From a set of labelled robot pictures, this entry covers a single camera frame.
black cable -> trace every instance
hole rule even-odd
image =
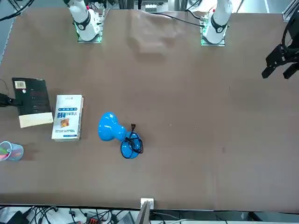
[[[216,219],[217,220],[221,220],[221,221],[224,221],[226,224],[228,224],[228,222],[226,221],[226,220],[224,220],[224,219],[221,219],[219,216],[217,216],[216,214],[215,214],[215,217],[216,217]]]
[[[191,24],[191,25],[194,25],[194,26],[198,26],[198,27],[202,27],[202,28],[205,27],[204,25],[200,25],[200,24],[196,24],[196,23],[193,23],[193,22],[188,22],[188,21],[185,21],[185,20],[181,20],[181,19],[179,19],[179,18],[177,18],[177,17],[174,17],[174,16],[172,16],[172,15],[167,15],[167,14],[163,14],[163,13],[153,13],[153,14],[164,15],[164,16],[167,16],[167,17],[169,17],[169,18],[172,18],[172,19],[175,19],[175,20],[179,20],[179,21],[181,21],[181,22],[185,22],[185,23],[188,23],[188,24]]]
[[[7,1],[11,4],[11,6],[12,6],[16,11],[18,11],[18,9],[14,6],[14,4],[12,3],[11,0],[7,0]]]
[[[69,214],[71,215],[71,218],[73,219],[73,223],[76,223],[76,222],[75,222],[75,219],[74,219],[74,216],[73,216],[73,214],[71,213],[71,208],[70,208],[70,212],[69,212]]]
[[[29,224],[31,224],[32,222],[33,222],[33,220],[35,220],[36,221],[36,216],[40,213],[40,212],[38,212],[38,213],[36,213],[36,211],[38,210],[38,208],[36,208],[36,210],[35,210],[35,214],[34,214],[34,216],[33,216],[33,218],[32,218],[32,220],[30,221],[30,223]]]
[[[281,39],[281,42],[282,42],[282,47],[284,48],[284,50],[286,52],[296,52],[296,51],[299,51],[299,48],[288,48],[286,45],[285,45],[285,36],[287,34],[287,32],[289,31],[289,28],[291,26],[291,24],[293,23],[293,20],[294,20],[294,17],[296,16],[296,14],[298,13],[298,10],[299,10],[299,5],[296,7],[296,9],[294,10],[294,13],[293,15],[290,17],[290,20],[289,22],[287,23],[286,27],[285,27],[285,30],[284,30],[284,33],[282,35],[282,39]]]
[[[237,12],[239,11],[239,9],[241,8],[241,6],[242,6],[243,2],[244,2],[244,0],[242,0],[242,1],[241,1],[241,3],[239,4],[239,7],[238,7],[238,9],[237,9],[236,13],[237,13]]]
[[[191,13],[191,15],[192,15],[195,19],[201,20],[201,18],[200,18],[199,16],[195,15],[195,14],[194,14],[193,12],[191,12],[189,9],[186,10],[186,12]]]
[[[131,158],[131,156],[133,155],[134,152],[135,152],[135,153],[138,153],[138,154],[143,153],[143,143],[142,143],[142,140],[138,137],[137,133],[134,132],[135,127],[136,127],[135,124],[131,124],[131,128],[132,128],[132,130],[131,130],[131,134],[130,134],[130,136],[129,136],[129,137],[126,137],[125,140],[122,141],[122,143],[121,143],[121,147],[122,147],[122,144],[123,144],[124,142],[128,142],[129,148],[130,148],[131,151],[132,151],[132,152],[131,152],[131,155],[130,155],[129,157],[126,157],[126,156],[122,153],[122,151],[121,151],[121,155],[122,155],[125,159],[129,159],[129,158]],[[137,149],[137,148],[136,148],[135,143],[134,143],[135,140],[138,140],[139,145],[140,145],[140,149]]]
[[[96,216],[101,215],[101,214],[104,213],[104,214],[100,217],[100,219],[102,219],[108,212],[111,212],[111,211],[113,211],[113,210],[108,210],[108,211],[101,212],[101,213],[99,213],[99,214],[96,214],[96,215],[94,215],[94,216],[91,216],[89,219],[91,219],[91,218],[93,218],[93,217],[96,217]]]
[[[79,210],[85,217],[87,217],[87,213],[84,213],[81,209],[79,209]]]
[[[38,209],[38,208],[36,208],[35,215],[34,215],[34,221],[35,221],[36,224],[37,224],[37,222],[36,222],[36,216],[37,216],[37,213],[36,213],[36,212],[37,212],[37,209]]]
[[[109,212],[108,212],[108,216],[107,216],[106,220],[102,220],[102,222],[107,222],[108,219],[109,219]]]
[[[195,6],[196,5],[196,3],[198,3],[198,2],[201,2],[202,0],[197,0],[196,2],[194,2],[194,4],[193,5],[191,5],[189,8],[187,8],[186,9],[186,11],[188,11],[190,8],[192,8],[193,6]]]
[[[94,6],[96,9],[98,9],[98,7],[96,7],[93,2],[91,2],[90,5]]]
[[[155,213],[151,213],[150,214],[150,216],[158,216],[161,220],[162,220],[162,222],[163,222],[163,224],[166,224],[166,222],[165,222],[165,220],[163,219],[163,217],[161,216],[161,215],[159,215],[159,214],[155,214]]]
[[[17,7],[21,8],[16,0],[14,0],[14,3],[17,5]]]
[[[48,222],[48,224],[51,224],[51,222],[48,220],[48,217],[47,217],[47,212],[50,211],[50,209],[51,208],[49,208],[48,210],[46,208],[43,208],[43,209],[39,208],[39,210],[42,213],[41,217],[39,218],[41,220],[41,222],[43,222],[43,218],[45,217],[46,220],[47,220],[47,222]]]
[[[96,213],[97,213],[97,217],[98,217],[98,223],[100,223],[100,218],[99,218],[98,210],[97,210],[97,209],[95,209],[95,211],[96,211]]]
[[[21,12],[26,9],[27,7],[31,6],[31,4],[34,2],[35,0],[29,0],[21,9],[19,9],[17,12],[11,14],[11,15],[8,15],[8,16],[4,16],[3,18],[0,19],[0,21],[3,21],[3,20],[8,20],[8,19],[11,19],[11,18],[14,18],[16,16],[19,16],[21,14]]]
[[[115,216],[117,217],[121,212],[123,212],[124,211],[124,209],[123,210],[120,210]]]

book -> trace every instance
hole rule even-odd
[[[52,139],[55,141],[79,140],[83,109],[82,95],[58,95]]]
[[[22,104],[18,107],[21,128],[53,123],[46,82],[38,78],[12,80],[15,98]]]

plastic cup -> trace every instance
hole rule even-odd
[[[22,158],[24,149],[22,146],[4,141],[0,143],[0,161],[18,161]]]

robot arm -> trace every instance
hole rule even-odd
[[[205,39],[212,43],[218,44],[224,37],[228,20],[233,11],[231,0],[218,0],[215,12],[209,17],[209,23],[204,33]]]
[[[100,33],[99,13],[87,9],[83,0],[64,0],[75,21],[77,33],[84,41],[92,40]]]

metal frame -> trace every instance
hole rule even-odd
[[[146,201],[143,203],[140,212],[138,213],[135,224],[149,224],[150,206],[152,202]]]
[[[293,15],[295,9],[299,6],[299,0],[292,0],[288,7],[283,11],[282,17],[284,21],[289,21],[290,17]]]

